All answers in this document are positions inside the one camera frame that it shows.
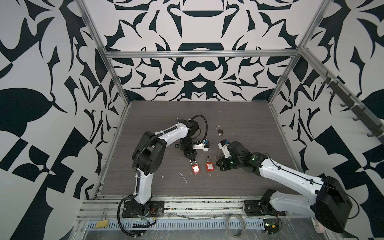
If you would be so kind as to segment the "red padlock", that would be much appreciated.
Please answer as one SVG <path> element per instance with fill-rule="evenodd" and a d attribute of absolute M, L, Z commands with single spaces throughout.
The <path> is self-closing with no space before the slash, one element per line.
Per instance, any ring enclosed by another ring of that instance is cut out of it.
<path fill-rule="evenodd" d="M 199 164 L 196 162 L 196 160 L 192 161 L 190 160 L 192 171 L 194 175 L 197 175 L 201 172 L 201 168 L 199 167 Z"/>
<path fill-rule="evenodd" d="M 207 169 L 207 172 L 212 172 L 215 170 L 215 165 L 210 156 L 206 157 L 206 169 Z"/>

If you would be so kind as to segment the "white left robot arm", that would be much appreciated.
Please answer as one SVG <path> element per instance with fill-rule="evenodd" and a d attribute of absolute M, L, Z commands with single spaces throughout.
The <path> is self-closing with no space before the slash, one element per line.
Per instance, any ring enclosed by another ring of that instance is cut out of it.
<path fill-rule="evenodd" d="M 192 164 L 195 174 L 201 171 L 196 162 L 197 150 L 209 150 L 207 140 L 208 121 L 203 115 L 195 115 L 188 120 L 177 119 L 176 124 L 156 133 L 147 131 L 143 134 L 132 155 L 132 171 L 136 174 L 135 191 L 132 195 L 123 198 L 117 208 L 117 222 L 120 230 L 129 237 L 143 236 L 147 229 L 154 226 L 157 221 L 149 222 L 146 217 L 151 213 L 152 182 L 154 173 L 162 164 L 166 148 L 176 144 L 184 157 Z M 121 221 L 121 217 L 137 216 L 145 221 L 143 225 L 135 224 L 141 230 L 129 231 Z"/>

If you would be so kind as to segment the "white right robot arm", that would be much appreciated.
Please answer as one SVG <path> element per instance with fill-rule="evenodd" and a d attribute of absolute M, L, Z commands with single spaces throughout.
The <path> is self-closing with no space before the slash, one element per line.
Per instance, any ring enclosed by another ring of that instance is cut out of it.
<path fill-rule="evenodd" d="M 221 171 L 243 169 L 296 191 L 293 195 L 268 189 L 260 200 L 245 201 L 248 216 L 290 212 L 312 218 L 335 233 L 344 232 L 353 203 L 337 179 L 298 172 L 274 161 L 268 154 L 249 152 L 237 141 L 222 140 L 218 146 L 224 154 L 216 163 Z"/>

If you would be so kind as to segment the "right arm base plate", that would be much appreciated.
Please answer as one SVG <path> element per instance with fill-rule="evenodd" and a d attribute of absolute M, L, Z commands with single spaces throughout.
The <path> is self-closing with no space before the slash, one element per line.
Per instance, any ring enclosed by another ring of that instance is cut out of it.
<path fill-rule="evenodd" d="M 286 216 L 285 212 L 279 212 L 269 202 L 261 200 L 245 200 L 244 211 L 249 217 L 257 216 Z"/>

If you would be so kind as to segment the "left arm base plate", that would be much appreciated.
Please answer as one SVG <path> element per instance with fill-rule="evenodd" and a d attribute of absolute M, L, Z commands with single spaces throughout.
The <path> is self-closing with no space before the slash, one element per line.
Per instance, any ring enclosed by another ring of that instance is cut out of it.
<path fill-rule="evenodd" d="M 135 200 L 126 201 L 123 207 L 123 218 L 136 218 L 139 216 L 155 217 L 164 212 L 164 201 L 149 201 L 145 204 L 140 204 Z"/>

